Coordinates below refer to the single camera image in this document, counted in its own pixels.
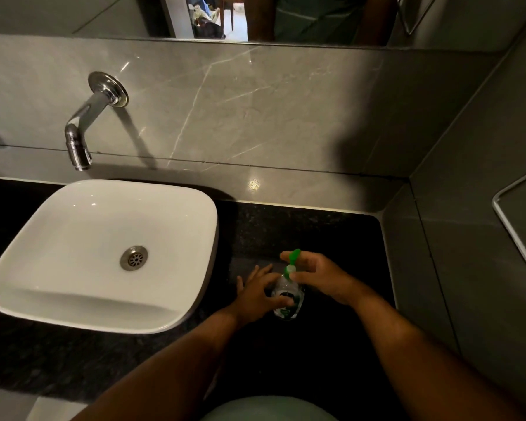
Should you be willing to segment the person's left forearm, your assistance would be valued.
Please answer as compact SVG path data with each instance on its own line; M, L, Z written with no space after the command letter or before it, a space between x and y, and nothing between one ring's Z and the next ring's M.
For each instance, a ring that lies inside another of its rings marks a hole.
M71 421L190 421L242 320L238 302L217 311L116 382Z

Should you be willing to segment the white ceramic sink basin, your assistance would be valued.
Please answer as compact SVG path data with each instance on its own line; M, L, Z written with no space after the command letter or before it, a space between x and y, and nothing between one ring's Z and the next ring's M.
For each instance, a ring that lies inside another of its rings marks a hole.
M217 207L183 186L85 180L57 190L0 257L0 312L91 331L154 334L197 309L219 234ZM131 246L144 266L119 265Z

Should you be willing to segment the chrome sink drain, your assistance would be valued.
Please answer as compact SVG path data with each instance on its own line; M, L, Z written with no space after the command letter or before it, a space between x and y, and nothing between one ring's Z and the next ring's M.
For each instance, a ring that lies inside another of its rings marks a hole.
M120 256L119 265L125 271L134 271L144 266L148 259L148 250L144 246L128 247Z

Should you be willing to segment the person's left hand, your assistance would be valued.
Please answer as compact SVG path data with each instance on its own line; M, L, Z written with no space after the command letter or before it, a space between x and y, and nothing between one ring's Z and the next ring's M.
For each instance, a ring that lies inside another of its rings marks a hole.
M280 277L279 273L273 273L273 282L257 282L255 266L252 272L243 278L245 288L230 305L230 310L239 327L254 322L273 311L269 308L269 298L273 296L267 296L265 291Z

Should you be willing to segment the metal framed wall panel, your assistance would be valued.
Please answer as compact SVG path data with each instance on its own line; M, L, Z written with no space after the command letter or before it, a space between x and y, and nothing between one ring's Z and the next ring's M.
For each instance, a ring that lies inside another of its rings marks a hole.
M499 221L507 231L509 237L512 239L515 247L517 248L519 254L521 255L522 259L526 263L526 245L523 243L522 239L520 238L518 232L513 227L511 221L506 216L505 212L503 211L502 207L499 205L499 201L501 197L503 197L508 192L512 191L522 183L526 181L526 174L523 176L520 176L515 181L511 182L501 190L499 190L491 199L491 206L493 208L493 211L495 212L496 216L498 217Z

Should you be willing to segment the person's right hand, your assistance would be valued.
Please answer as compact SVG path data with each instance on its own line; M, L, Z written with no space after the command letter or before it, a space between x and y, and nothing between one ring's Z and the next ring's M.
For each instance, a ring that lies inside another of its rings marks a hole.
M288 261L290 253L291 251L282 252L281 259ZM352 304L359 282L325 255L301 251L295 265L298 272L316 273L317 285L310 287L332 297L340 304Z

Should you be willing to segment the person's right forearm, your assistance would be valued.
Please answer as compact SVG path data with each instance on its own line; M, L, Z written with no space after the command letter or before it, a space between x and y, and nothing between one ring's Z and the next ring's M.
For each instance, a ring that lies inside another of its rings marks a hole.
M354 283L348 301L413 420L526 421L516 403L370 287Z

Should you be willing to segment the chrome wall faucet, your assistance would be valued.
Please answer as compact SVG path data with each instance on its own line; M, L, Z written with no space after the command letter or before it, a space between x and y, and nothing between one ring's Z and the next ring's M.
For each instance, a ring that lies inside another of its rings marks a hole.
M78 108L64 127L65 144L72 166L85 171L92 164L92 157L85 142L85 132L107 106L124 108L129 96L123 85L113 76L94 71L89 74L88 84L92 95Z

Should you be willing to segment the wall mirror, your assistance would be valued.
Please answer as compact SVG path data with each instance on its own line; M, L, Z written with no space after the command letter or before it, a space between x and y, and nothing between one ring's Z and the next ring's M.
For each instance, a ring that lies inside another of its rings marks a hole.
M0 0L0 34L497 52L526 0Z

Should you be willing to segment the person's green shirt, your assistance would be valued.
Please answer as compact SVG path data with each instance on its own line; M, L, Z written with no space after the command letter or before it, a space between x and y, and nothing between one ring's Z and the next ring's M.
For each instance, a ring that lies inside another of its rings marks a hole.
M338 421L322 408L286 396L252 396L224 403L199 421Z

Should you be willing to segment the clear green pump soap bottle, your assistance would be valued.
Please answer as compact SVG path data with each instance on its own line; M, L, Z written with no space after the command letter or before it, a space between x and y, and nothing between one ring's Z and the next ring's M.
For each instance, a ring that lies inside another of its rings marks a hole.
M282 276L275 283L271 295L286 296L293 300L293 305L273 310L273 314L283 320L295 319L304 300L304 287L290 278L290 274L297 271L296 262L301 254L300 249L295 249L288 256L288 263L283 269Z

